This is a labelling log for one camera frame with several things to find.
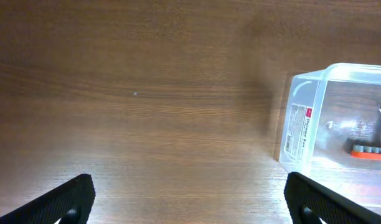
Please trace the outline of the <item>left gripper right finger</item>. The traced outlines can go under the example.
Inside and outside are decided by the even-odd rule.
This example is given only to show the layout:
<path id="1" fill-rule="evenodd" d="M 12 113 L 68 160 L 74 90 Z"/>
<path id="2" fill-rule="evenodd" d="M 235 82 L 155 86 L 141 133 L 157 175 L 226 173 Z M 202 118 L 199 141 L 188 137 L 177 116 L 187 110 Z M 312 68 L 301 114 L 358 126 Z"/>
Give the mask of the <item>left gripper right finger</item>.
<path id="1" fill-rule="evenodd" d="M 284 196 L 293 223 L 381 224 L 381 215 L 299 172 L 288 174 Z"/>

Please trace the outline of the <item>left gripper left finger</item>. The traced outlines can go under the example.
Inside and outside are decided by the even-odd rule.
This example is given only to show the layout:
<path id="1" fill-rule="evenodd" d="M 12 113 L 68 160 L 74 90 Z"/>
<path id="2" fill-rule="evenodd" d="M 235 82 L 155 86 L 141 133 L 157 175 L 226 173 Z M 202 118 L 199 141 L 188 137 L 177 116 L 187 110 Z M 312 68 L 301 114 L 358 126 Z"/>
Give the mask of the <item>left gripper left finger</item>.
<path id="1" fill-rule="evenodd" d="M 87 224 L 95 200 L 90 174 L 80 174 L 0 217 L 0 224 Z"/>

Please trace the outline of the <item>orange socket bit holder strip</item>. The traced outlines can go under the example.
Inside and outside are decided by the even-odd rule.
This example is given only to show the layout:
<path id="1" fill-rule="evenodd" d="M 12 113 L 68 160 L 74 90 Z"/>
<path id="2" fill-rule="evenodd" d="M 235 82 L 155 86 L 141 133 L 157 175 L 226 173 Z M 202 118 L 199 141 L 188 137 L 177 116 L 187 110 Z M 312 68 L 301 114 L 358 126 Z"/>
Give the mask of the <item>orange socket bit holder strip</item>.
<path id="1" fill-rule="evenodd" d="M 350 154 L 352 157 L 358 159 L 381 161 L 381 147 L 355 144 L 353 145 Z"/>

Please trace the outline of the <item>clear plastic storage container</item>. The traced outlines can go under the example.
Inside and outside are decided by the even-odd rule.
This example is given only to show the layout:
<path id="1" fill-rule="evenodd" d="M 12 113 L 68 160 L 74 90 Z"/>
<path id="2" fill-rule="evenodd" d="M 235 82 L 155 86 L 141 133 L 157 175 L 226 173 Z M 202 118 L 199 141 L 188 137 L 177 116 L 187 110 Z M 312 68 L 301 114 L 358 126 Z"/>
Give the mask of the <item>clear plastic storage container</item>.
<path id="1" fill-rule="evenodd" d="M 336 63 L 290 80 L 279 163 L 366 207 L 381 208 L 381 161 L 353 145 L 381 147 L 381 65 Z"/>

